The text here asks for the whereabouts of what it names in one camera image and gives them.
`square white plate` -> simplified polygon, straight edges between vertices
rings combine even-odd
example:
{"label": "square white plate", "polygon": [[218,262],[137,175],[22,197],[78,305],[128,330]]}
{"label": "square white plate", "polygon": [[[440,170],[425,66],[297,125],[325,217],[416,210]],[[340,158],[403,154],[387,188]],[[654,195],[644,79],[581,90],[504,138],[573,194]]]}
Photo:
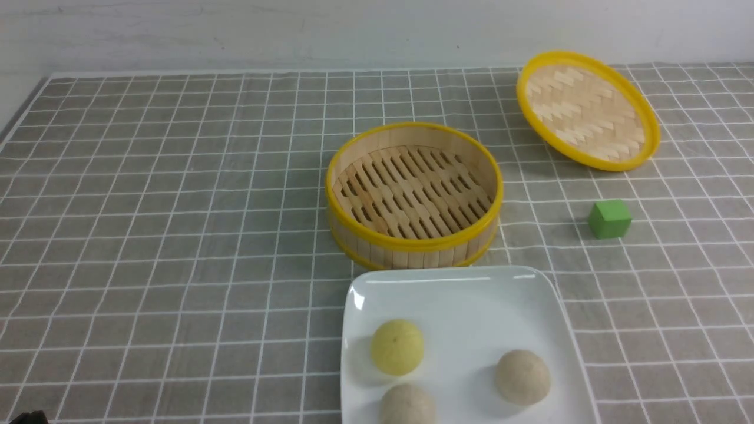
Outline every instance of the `square white plate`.
{"label": "square white plate", "polygon": [[[379,372],[369,355],[374,331],[395,318],[413,321],[425,338],[424,360],[400,378]],[[550,368],[550,394],[529,408],[503,401],[493,383],[498,359],[511,349],[532,350]],[[345,304],[341,373],[344,424],[378,423],[382,395],[404,382],[432,394],[441,424],[597,422],[555,290],[524,266],[361,275]]]}

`green wooden block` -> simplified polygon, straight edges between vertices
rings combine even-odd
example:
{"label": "green wooden block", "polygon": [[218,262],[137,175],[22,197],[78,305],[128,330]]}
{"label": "green wooden block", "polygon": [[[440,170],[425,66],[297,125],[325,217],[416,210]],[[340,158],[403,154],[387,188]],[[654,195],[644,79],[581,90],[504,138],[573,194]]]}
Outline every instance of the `green wooden block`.
{"label": "green wooden block", "polygon": [[589,228],[596,238],[623,237],[631,225],[631,212],[620,199],[595,202],[589,214]]}

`white grid line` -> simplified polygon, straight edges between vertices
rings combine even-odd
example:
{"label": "white grid line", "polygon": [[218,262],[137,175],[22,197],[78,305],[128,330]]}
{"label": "white grid line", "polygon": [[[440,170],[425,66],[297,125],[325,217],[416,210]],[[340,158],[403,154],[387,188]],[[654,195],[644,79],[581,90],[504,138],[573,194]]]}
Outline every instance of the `white grid line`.
{"label": "white grid line", "polygon": [[[261,127],[259,129],[259,133],[260,134],[262,133],[262,131],[264,130],[264,127],[265,127],[264,117],[267,116],[267,106],[268,106],[269,101],[270,101],[270,90],[271,89],[272,89],[272,80],[270,79],[270,85],[268,86],[268,92],[267,92],[267,98],[265,100],[265,109],[264,109],[264,112],[262,112],[263,119],[262,119],[262,125],[261,125]],[[259,156],[257,155],[254,158],[254,169],[255,169],[255,172],[256,172],[256,160],[257,160],[258,157]],[[280,204],[281,205],[284,204],[284,199],[280,200]],[[280,230],[280,222],[278,222],[278,224],[277,224],[277,229]],[[277,250],[277,242],[279,240],[280,240],[280,235],[278,235],[275,238],[275,250]],[[272,271],[270,273],[270,277],[271,277],[270,287],[267,289],[267,300],[265,301],[265,310],[269,310],[269,308],[270,308],[270,299],[271,299],[271,296],[272,296],[272,279],[274,278],[274,275],[275,275],[275,268],[274,268],[274,266],[272,266]],[[256,373],[257,374],[260,374],[262,372],[262,355],[264,354],[264,349],[263,349],[264,342],[263,341],[264,341],[265,337],[267,336],[267,322],[268,322],[268,318],[269,318],[269,312],[265,312],[265,319],[262,322],[262,340],[260,340],[260,342],[259,342],[259,358],[257,359],[257,363],[256,363]],[[250,423],[251,423],[251,421],[252,421],[252,419],[254,417],[254,414],[256,412],[256,398],[257,398],[257,394],[258,393],[259,393],[259,380],[257,380],[257,381],[254,382],[254,394],[253,394],[253,399],[251,401],[251,416],[249,417],[249,422]]]}

